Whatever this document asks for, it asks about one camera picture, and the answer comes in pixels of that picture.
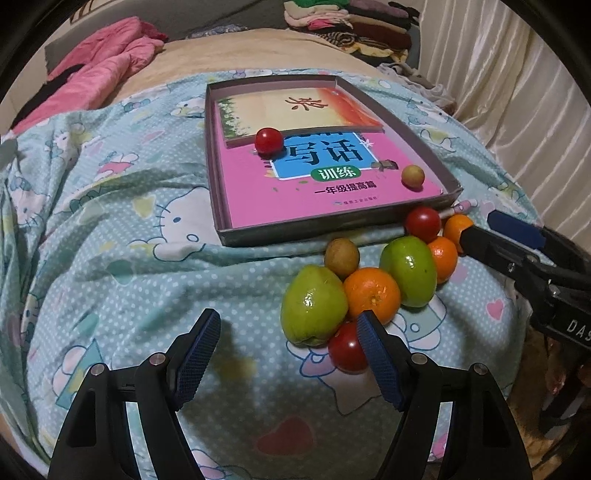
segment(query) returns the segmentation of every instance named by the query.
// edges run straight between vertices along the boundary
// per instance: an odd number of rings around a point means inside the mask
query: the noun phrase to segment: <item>pink book cover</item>
[[[221,184],[232,228],[288,222],[350,210],[411,202],[443,193],[424,161],[390,127],[382,132],[296,135],[274,160],[261,158],[252,144],[228,148],[216,143]],[[426,179],[413,191],[401,182],[404,167],[418,164]]]

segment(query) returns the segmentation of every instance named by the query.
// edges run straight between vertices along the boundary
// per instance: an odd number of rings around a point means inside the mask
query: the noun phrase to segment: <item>green label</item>
[[[315,168],[310,175],[316,181],[335,181],[343,179],[356,179],[361,176],[361,170],[353,165],[344,167]]]

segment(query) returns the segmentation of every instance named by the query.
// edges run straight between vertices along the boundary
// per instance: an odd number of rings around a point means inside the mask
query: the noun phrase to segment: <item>white curtain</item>
[[[527,192],[546,225],[591,251],[591,107],[546,43],[500,0],[409,0],[419,70]]]

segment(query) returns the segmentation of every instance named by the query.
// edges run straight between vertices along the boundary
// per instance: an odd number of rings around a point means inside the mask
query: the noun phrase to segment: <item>small yellow fruit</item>
[[[336,238],[326,247],[324,266],[344,280],[359,268],[359,249],[348,238]]]
[[[418,165],[409,165],[404,167],[401,180],[408,188],[418,190],[425,181],[425,172]]]

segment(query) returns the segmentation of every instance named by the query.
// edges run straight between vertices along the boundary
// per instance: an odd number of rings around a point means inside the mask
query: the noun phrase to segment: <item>green fruit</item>
[[[348,308],[339,277],[326,267],[306,265],[283,295],[281,327],[294,345],[319,346],[335,334]]]
[[[382,251],[379,267],[388,272],[400,287],[402,304],[424,307],[437,287],[437,269],[431,250],[415,236],[392,240]]]

